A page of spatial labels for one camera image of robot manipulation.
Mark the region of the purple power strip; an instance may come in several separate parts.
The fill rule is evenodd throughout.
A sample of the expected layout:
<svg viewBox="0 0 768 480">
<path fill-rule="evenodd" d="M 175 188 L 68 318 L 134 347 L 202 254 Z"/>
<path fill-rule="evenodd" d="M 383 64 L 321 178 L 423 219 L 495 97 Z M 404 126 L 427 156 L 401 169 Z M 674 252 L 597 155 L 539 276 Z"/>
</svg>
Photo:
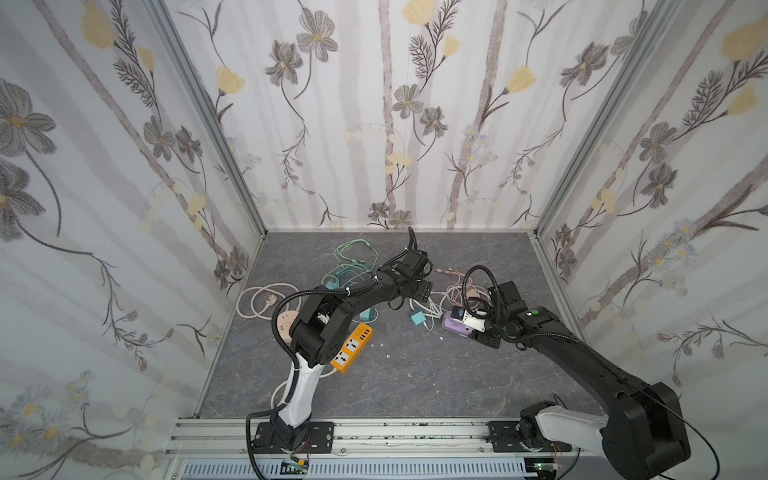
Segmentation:
<svg viewBox="0 0 768 480">
<path fill-rule="evenodd" d="M 446 311 L 441 317 L 441 326 L 444 330 L 464 338 L 469 338 L 473 333 L 472 328 L 466 326 L 457 319 L 454 319 L 452 317 L 452 313 L 448 311 Z"/>
</svg>

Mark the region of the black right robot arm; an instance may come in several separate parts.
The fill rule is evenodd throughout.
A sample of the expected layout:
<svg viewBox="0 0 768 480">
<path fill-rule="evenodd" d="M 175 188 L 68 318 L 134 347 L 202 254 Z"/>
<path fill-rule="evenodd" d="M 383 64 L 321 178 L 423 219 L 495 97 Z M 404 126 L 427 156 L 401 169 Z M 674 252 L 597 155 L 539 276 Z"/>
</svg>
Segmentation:
<svg viewBox="0 0 768 480">
<path fill-rule="evenodd" d="M 610 362 L 544 307 L 528 308 L 513 282 L 491 282 L 486 298 L 462 298 L 484 323 L 486 343 L 544 355 L 600 405 L 593 415 L 541 401 L 523 409 L 512 439 L 529 450 L 564 443 L 597 454 L 625 479 L 651 479 L 687 461 L 691 446 L 680 403 L 664 383 L 649 384 Z"/>
</svg>

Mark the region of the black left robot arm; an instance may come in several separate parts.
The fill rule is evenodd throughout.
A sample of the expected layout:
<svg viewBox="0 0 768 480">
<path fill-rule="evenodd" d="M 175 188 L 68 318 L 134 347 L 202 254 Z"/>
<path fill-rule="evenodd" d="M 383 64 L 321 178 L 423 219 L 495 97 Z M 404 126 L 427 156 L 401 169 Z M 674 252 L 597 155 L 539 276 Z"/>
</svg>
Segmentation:
<svg viewBox="0 0 768 480">
<path fill-rule="evenodd" d="M 287 390 L 270 413 L 276 425 L 296 429 L 312 414 L 312 401 L 324 367 L 342 350 L 352 319 L 380 303 L 428 296 L 431 283 L 428 254 L 416 247 L 386 261 L 371 277 L 343 289 L 319 286 L 298 292 L 306 299 L 293 321 L 285 342 L 277 326 L 273 336 L 291 358 Z"/>
</svg>

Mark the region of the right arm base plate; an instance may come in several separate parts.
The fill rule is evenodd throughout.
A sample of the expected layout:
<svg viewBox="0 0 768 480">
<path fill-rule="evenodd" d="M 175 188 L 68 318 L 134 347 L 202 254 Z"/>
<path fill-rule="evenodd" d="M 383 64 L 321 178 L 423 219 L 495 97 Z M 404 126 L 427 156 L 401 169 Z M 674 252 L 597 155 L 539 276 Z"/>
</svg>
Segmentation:
<svg viewBox="0 0 768 480">
<path fill-rule="evenodd" d="M 574 448 L 566 443 L 545 440 L 531 427 L 519 426 L 518 420 L 490 421 L 486 441 L 494 453 L 570 453 Z"/>
</svg>

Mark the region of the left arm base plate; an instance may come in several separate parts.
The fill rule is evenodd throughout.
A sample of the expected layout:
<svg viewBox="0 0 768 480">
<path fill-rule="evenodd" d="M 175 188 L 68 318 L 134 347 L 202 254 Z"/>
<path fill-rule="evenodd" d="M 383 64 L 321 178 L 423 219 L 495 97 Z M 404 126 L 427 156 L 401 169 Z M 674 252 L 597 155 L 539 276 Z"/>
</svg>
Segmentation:
<svg viewBox="0 0 768 480">
<path fill-rule="evenodd" d="M 335 424 L 329 421 L 310 421 L 295 429 L 261 422 L 252 437 L 251 450 L 255 454 L 330 454 L 334 431 Z"/>
</svg>

